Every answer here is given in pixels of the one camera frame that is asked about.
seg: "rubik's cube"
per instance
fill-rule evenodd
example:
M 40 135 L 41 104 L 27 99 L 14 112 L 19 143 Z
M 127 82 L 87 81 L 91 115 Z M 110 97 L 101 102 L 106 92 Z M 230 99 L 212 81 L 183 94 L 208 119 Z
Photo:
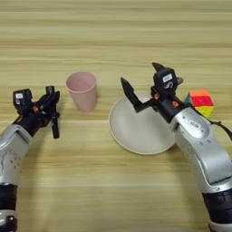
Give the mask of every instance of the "rubik's cube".
M 185 103 L 191 103 L 205 117 L 209 117 L 214 110 L 214 102 L 208 91 L 190 91 Z

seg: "white plate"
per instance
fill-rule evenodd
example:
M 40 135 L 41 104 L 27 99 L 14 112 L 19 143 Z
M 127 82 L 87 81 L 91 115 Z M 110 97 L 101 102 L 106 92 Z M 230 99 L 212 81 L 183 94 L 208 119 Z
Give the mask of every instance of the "white plate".
M 137 95 L 142 102 L 150 98 L 146 92 Z M 125 96 L 112 106 L 109 122 L 113 138 L 123 148 L 138 154 L 161 153 L 175 143 L 169 125 L 158 112 L 148 108 L 136 113 Z

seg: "wood grain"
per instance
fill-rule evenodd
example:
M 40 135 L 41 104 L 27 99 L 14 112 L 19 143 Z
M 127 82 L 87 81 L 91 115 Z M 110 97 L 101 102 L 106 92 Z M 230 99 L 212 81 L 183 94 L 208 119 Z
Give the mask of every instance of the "wood grain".
M 61 91 L 61 138 L 41 129 L 24 161 L 18 190 L 19 231 L 130 232 L 161 228 L 208 231 L 191 168 L 174 147 L 157 156 L 122 149 L 108 128 L 122 96 L 120 77 L 146 91 L 150 63 L 175 68 L 190 89 L 209 89 L 212 120 L 232 128 L 230 0 L 1 0 L 0 130 L 15 117 L 12 91 Z M 92 113 L 76 110 L 65 89 L 75 71 L 98 78 Z M 232 154 L 227 135 L 218 139 Z

